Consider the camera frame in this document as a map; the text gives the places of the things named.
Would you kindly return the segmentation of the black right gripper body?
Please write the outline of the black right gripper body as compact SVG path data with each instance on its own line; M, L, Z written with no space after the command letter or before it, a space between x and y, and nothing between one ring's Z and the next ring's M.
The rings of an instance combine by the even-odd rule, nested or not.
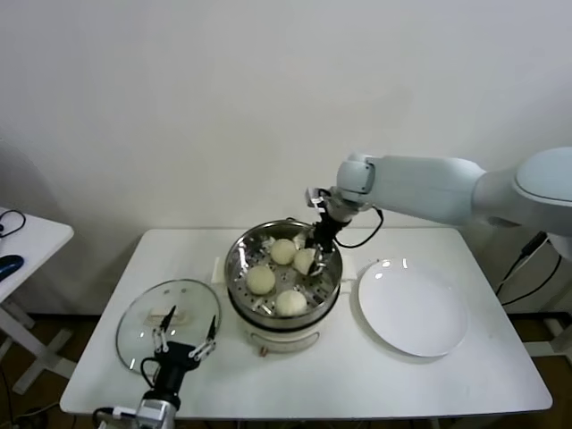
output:
M337 234L347 227L358 210L336 196L325 196L318 204L320 220L315 224L315 243L323 251L332 251Z

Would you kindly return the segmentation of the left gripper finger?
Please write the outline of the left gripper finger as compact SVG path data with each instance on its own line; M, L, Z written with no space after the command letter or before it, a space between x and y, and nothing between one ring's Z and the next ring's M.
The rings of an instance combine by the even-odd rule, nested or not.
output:
M175 314L176 306L172 306L167 315L162 319L161 323L152 331L155 353L167 353L169 346L166 339L166 331Z
M205 359L215 350L216 322L217 318L214 315L205 340L188 354L189 359Z

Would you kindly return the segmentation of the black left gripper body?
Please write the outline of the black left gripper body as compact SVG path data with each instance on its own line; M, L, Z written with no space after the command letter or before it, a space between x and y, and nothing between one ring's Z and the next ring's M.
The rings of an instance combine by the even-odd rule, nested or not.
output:
M167 348L166 352L156 351L154 354L159 366L154 387L158 391L178 393L186 373L196 370L200 362L190 356L195 346L168 341Z

